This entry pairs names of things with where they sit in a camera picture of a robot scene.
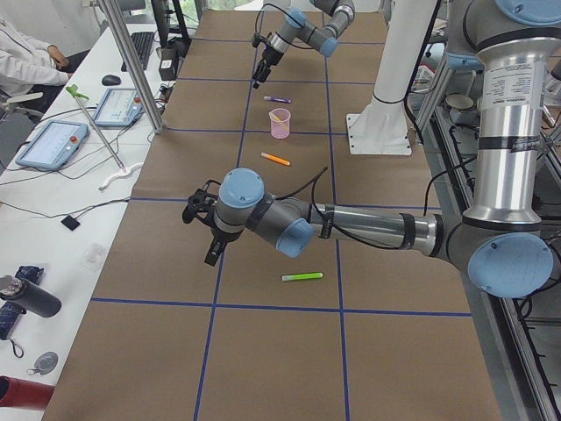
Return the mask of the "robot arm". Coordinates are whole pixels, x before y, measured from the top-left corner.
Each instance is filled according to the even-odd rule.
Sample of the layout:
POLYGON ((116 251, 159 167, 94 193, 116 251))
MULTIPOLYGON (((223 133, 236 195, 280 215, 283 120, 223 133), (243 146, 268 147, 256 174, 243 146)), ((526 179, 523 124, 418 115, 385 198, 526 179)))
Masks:
MULTIPOLYGON (((330 16, 321 29, 291 7, 273 35, 255 30, 252 44, 264 44, 265 52, 252 76, 254 88, 295 39, 325 57, 334 53, 354 19, 354 6, 310 3, 330 16)), ((434 10, 423 1, 397 1, 393 8, 372 101, 347 116, 350 149, 359 146, 358 154, 400 154, 409 146, 405 132, 398 136, 394 129, 405 129, 398 109, 407 102, 440 7, 439 1, 425 3, 434 10)), ((184 223, 197 218, 211 230, 205 263, 216 265, 227 244, 248 229, 290 258, 318 234, 380 250, 419 251, 449 262, 497 297, 518 298, 542 287, 554 256, 539 236, 541 218, 531 203, 547 62, 560 48, 560 1, 453 1, 450 18, 446 64, 463 66, 460 59, 467 59, 468 67, 483 69, 474 196, 461 217, 316 203, 316 182, 327 168, 285 196, 267 192, 255 171, 235 168, 221 183, 207 181, 182 214, 184 223)))
POLYGON ((262 83, 266 82, 272 67, 279 64, 284 53, 296 39, 303 42, 306 49, 316 50, 326 58, 331 57, 337 49, 339 37, 354 21, 356 11, 354 2, 340 0, 310 1, 310 3, 330 17, 328 23, 323 27, 312 24, 305 13, 294 6, 282 9, 272 3, 265 3, 258 12, 252 46, 258 48, 263 44, 264 50, 252 75, 254 89, 258 89, 262 83), (258 20, 266 6, 280 11, 284 18, 277 31, 263 36, 259 32, 258 20))

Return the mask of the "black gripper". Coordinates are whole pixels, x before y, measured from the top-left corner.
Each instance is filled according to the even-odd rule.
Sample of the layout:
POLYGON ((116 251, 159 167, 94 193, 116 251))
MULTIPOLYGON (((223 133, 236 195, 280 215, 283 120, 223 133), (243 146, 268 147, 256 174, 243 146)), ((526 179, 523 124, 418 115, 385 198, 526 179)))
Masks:
POLYGON ((236 241, 241 236, 241 231, 225 232, 217 227, 211 229, 213 240, 209 246, 209 250, 205 255, 204 262, 210 266, 215 266, 224 253, 227 245, 236 241))
POLYGON ((272 46, 267 46, 263 53, 262 59, 252 76, 252 87, 258 89, 259 86, 266 82, 268 76, 271 73, 271 66, 276 66, 279 64, 283 57, 283 52, 277 51, 272 46))

